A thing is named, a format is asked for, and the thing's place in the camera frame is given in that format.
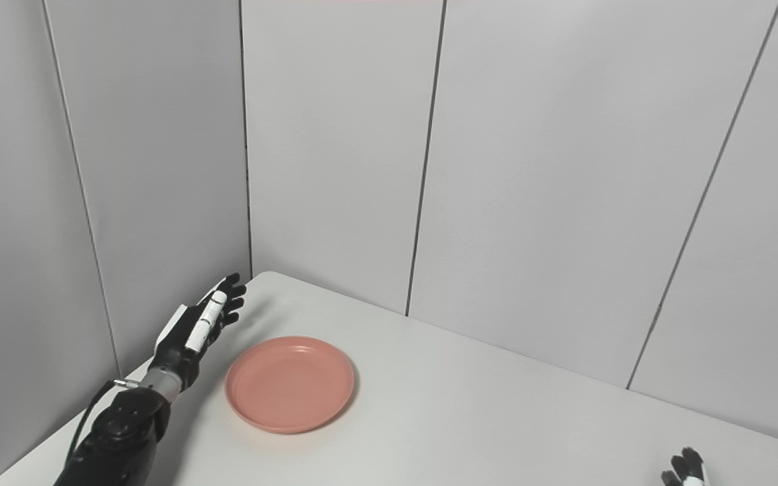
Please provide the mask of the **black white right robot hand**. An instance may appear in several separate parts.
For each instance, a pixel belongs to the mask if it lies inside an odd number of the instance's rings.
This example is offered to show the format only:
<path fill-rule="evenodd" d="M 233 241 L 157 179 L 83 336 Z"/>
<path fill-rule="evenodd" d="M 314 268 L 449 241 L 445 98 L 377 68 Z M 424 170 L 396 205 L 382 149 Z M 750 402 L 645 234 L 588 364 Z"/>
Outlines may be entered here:
<path fill-rule="evenodd" d="M 662 471 L 660 479 L 666 486 L 712 485 L 704 459 L 692 447 L 685 447 L 680 455 L 672 456 L 671 468 Z"/>

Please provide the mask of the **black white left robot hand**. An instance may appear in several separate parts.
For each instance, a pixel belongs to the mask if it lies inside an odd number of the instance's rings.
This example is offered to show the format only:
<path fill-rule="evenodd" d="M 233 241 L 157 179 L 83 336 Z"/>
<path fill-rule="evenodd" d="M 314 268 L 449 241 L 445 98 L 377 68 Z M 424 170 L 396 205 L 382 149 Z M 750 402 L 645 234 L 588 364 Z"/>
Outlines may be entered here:
<path fill-rule="evenodd" d="M 247 287 L 232 273 L 207 290 L 193 305 L 180 305 L 161 330 L 149 371 L 141 383 L 167 395 L 181 394 L 195 383 L 206 351 L 222 330 L 240 320 Z"/>

